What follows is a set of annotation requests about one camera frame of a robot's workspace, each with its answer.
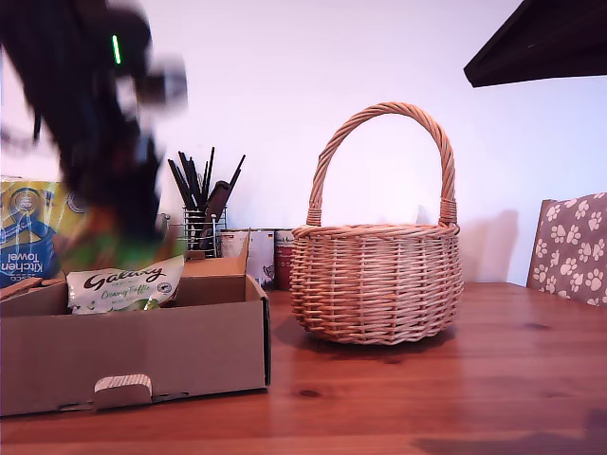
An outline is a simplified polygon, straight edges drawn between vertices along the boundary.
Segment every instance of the paw print fabric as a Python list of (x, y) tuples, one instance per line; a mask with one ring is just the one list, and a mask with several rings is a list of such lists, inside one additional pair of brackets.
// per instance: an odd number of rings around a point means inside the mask
[(528, 287), (607, 307), (606, 243), (604, 192), (550, 203), (542, 214)]

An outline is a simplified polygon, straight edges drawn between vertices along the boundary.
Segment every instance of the kitchen towel package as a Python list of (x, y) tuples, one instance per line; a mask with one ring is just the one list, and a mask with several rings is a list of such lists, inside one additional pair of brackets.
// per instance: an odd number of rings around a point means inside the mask
[(183, 256), (175, 256), (137, 271), (106, 268), (69, 273), (67, 305), (74, 315), (159, 308), (175, 294), (183, 266)]
[(61, 274), (52, 238), (68, 235), (86, 208), (58, 182), (2, 181), (0, 287)]

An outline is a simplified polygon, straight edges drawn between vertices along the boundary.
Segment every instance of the white wall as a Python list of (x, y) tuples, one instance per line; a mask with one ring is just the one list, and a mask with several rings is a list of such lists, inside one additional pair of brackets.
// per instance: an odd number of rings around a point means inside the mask
[[(429, 112), (455, 153), (466, 278), (524, 283), (543, 198), (605, 191), (605, 80), (473, 89), (463, 67), (519, 0), (144, 0), (155, 54), (183, 56), (189, 106), (157, 122), (177, 150), (214, 176), (243, 173), (231, 227), (305, 221), (318, 154), (350, 116), (385, 100)], [(4, 72), (2, 121), (29, 133), (21, 91)], [(57, 176), (50, 153), (3, 151), (2, 174)], [(170, 171), (162, 209), (180, 212)], [(340, 147), (327, 175), (325, 224), (435, 222), (440, 166), (412, 120), (376, 118)]]

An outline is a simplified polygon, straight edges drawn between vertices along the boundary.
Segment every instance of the candy wrapper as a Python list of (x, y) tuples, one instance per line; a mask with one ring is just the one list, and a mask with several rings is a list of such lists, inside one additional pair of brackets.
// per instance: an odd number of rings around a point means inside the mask
[(159, 308), (175, 294), (183, 266), (180, 255), (137, 271), (106, 268), (69, 273), (68, 307), (74, 315)]

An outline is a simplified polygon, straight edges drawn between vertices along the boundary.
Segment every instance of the green light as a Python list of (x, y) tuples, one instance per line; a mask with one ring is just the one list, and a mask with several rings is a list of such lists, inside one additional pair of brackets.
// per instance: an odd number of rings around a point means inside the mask
[(114, 59), (116, 64), (120, 64), (120, 49), (118, 48), (118, 36), (112, 35), (112, 43), (114, 43)]

